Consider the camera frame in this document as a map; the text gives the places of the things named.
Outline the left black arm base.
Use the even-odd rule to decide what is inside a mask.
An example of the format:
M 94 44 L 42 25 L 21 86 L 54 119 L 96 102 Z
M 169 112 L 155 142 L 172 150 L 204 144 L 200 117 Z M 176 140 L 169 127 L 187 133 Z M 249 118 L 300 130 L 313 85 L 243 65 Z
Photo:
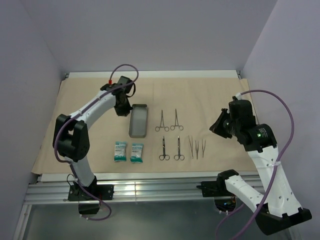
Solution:
M 77 183 L 74 183 L 69 188 L 67 200 L 69 202 L 78 202 L 78 212 L 81 215 L 95 215 L 101 209 L 101 203 L 82 203 L 86 201 L 96 201 L 98 198 L 102 201 L 110 201 L 113 199 L 114 185 L 113 184 L 97 184 L 93 187 L 83 187 L 87 194 Z

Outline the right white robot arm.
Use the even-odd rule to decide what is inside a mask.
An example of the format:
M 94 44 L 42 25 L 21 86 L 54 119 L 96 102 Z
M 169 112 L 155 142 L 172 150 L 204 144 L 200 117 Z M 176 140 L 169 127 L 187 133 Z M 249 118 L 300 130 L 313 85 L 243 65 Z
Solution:
M 236 137 L 252 159 L 265 193 L 246 183 L 234 169 L 218 174 L 215 191 L 238 197 L 267 236 L 312 219 L 311 211 L 296 199 L 279 158 L 275 135 L 267 124 L 257 124 L 252 104 L 234 99 L 223 108 L 210 131 L 223 138 Z

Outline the steel tweezers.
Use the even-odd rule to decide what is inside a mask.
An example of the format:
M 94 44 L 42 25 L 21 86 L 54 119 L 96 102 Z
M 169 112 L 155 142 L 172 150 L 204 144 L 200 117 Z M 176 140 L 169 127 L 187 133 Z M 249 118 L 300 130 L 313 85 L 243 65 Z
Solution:
M 199 141 L 195 140 L 195 155 L 196 155 L 196 159 L 199 159 Z
M 205 139 L 202 139 L 202 140 L 201 140 L 201 152 L 202 152 L 202 158 L 204 158 L 205 150 L 206 150 L 206 140 L 205 140 Z
M 194 145 L 193 145 L 193 136 L 192 135 L 188 136 L 188 141 L 189 141 L 191 158 L 193 159 L 194 158 Z

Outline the beige cloth wrap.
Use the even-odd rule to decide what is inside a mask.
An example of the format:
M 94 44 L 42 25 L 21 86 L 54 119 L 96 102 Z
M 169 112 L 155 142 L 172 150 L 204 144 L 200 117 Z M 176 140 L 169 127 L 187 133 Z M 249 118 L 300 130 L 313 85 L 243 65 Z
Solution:
M 136 92 L 129 99 L 131 104 L 146 104 L 148 107 L 147 134 L 144 138 L 129 136 L 130 117 L 117 116 L 114 109 L 108 110 L 89 130 L 90 148 L 88 162 L 94 173 L 168 173 L 254 171 L 255 165 L 236 138 L 223 138 L 209 128 L 217 120 L 232 97 L 249 90 L 246 79 L 237 78 L 140 78 Z M 175 123 L 175 109 L 183 130 L 170 130 Z M 169 131 L 155 131 L 161 120 Z M 169 160 L 160 160 L 162 138 L 165 137 Z M 175 160 L 177 140 L 180 136 L 181 154 L 184 160 Z M 188 136 L 193 137 L 193 159 Z M 202 139 L 206 140 L 202 158 Z M 114 161 L 115 143 L 127 142 L 126 161 Z M 199 141 L 196 159 L 195 141 Z M 144 144 L 143 163 L 131 163 L 132 143 Z

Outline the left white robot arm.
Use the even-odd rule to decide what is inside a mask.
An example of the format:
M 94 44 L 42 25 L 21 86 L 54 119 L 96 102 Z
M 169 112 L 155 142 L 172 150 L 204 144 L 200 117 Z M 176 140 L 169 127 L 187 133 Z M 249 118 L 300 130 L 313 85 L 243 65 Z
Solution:
M 71 171 L 81 185 L 79 194 L 86 200 L 96 197 L 98 188 L 96 176 L 89 161 L 89 129 L 108 110 L 114 109 L 120 117 L 126 117 L 133 109 L 128 100 L 135 83 L 121 76 L 118 82 L 103 85 L 97 95 L 79 110 L 60 114 L 55 121 L 52 146 L 54 155 L 60 163 L 69 164 Z

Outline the metal instrument tray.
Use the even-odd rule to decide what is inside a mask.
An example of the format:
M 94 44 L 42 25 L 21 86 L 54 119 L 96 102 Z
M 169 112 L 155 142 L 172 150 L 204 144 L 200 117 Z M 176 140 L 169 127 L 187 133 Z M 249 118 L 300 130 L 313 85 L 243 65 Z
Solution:
M 147 135 L 148 106 L 133 104 L 130 114 L 129 136 L 131 138 L 145 138 Z

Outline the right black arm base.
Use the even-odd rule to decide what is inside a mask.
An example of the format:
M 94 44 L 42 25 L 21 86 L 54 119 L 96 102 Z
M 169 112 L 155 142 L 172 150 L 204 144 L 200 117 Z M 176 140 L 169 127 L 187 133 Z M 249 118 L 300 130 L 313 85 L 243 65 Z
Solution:
M 201 194 L 204 198 L 231 197 L 233 195 L 231 192 L 227 191 L 225 184 L 222 184 L 219 181 L 202 181 L 196 188 L 201 190 Z

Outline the teal sterile packet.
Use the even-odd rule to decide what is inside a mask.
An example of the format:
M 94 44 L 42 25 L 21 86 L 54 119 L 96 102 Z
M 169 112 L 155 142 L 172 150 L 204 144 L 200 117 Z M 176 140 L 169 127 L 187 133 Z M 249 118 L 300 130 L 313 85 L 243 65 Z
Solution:
M 131 146 L 131 155 L 130 155 L 130 162 L 131 163 L 143 163 L 143 143 L 132 143 Z
M 126 162 L 126 148 L 127 142 L 126 141 L 116 141 L 114 147 L 114 161 L 115 162 Z

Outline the steel hemostat forceps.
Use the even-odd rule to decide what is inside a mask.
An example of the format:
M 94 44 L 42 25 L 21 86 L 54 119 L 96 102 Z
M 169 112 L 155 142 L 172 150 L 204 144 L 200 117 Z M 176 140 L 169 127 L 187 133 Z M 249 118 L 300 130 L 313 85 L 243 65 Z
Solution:
M 183 131 L 184 127 L 179 124 L 179 118 L 178 118 L 178 111 L 175 109 L 175 119 L 174 119 L 174 124 L 170 126 L 170 130 L 174 131 L 175 129 L 178 129 L 179 131 Z
M 168 131 L 170 130 L 170 128 L 165 125 L 165 122 L 164 122 L 164 112 L 163 112 L 163 110 L 161 110 L 159 126 L 156 126 L 156 127 L 155 127 L 155 131 L 156 131 L 156 132 L 159 132 L 161 129 L 164 129 L 166 132 L 168 132 Z

